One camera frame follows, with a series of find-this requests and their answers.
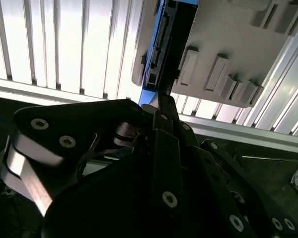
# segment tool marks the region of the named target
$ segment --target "silver metal rod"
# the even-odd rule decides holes
[[[275,161],[286,161],[286,162],[298,163],[298,160],[286,159],[286,158],[266,158],[266,157],[255,157],[255,156],[246,156],[246,155],[242,155],[242,158],[259,159],[259,160],[275,160]]]

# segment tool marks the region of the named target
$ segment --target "countersunk screw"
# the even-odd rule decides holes
[[[190,130],[190,127],[189,127],[187,124],[183,123],[182,126],[183,126],[184,129],[186,129],[186,130]]]
[[[31,121],[31,126],[36,130],[45,130],[49,127],[49,124],[44,119],[36,118]]]
[[[236,215],[230,215],[229,220],[234,228],[237,229],[239,232],[242,232],[244,230],[243,222]]]
[[[178,200],[172,192],[169,192],[169,191],[164,192],[162,194],[162,199],[164,203],[170,208],[175,208],[178,205]]]
[[[75,139],[68,135],[61,136],[59,142],[63,147],[66,148],[73,148],[74,146],[76,146]]]
[[[214,143],[211,143],[210,146],[211,146],[213,149],[215,149],[215,150],[218,149],[218,146],[217,146],[216,144],[214,144]]]

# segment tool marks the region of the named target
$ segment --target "dark floor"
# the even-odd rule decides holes
[[[4,149],[7,135],[13,130],[13,113],[27,106],[29,104],[0,99],[0,151]],[[198,136],[198,139],[202,142],[206,137]],[[221,139],[214,139],[214,141],[231,155],[239,153],[298,159],[298,154],[295,153],[258,148],[257,146]],[[298,164],[251,159],[243,159],[240,162],[253,179],[298,223],[298,195],[289,185]],[[35,205],[18,195],[2,196],[2,189],[3,185],[0,184],[0,238],[21,237],[20,234],[25,229],[36,230],[41,222],[41,216]]]

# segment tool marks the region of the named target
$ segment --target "metal grille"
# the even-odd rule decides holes
[[[142,8],[142,0],[0,0],[0,96],[39,104],[44,89],[138,101],[131,73]]]

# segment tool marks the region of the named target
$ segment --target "metal linkage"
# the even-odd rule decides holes
[[[216,237],[298,237],[293,219],[225,151],[198,143],[174,113],[172,97],[158,94],[154,101],[157,108],[144,110],[117,100],[14,115],[18,133],[2,174],[37,205],[44,237],[85,237],[95,226],[101,237],[157,230],[170,237],[200,237],[205,230]],[[132,154],[78,179],[81,163],[123,147]]]
[[[210,140],[204,141],[201,148],[208,151],[215,161],[224,163],[228,175],[238,181],[239,191],[245,201],[247,219],[259,237],[298,237],[298,227],[294,225],[292,218],[251,179],[238,163],[233,161],[226,151]]]

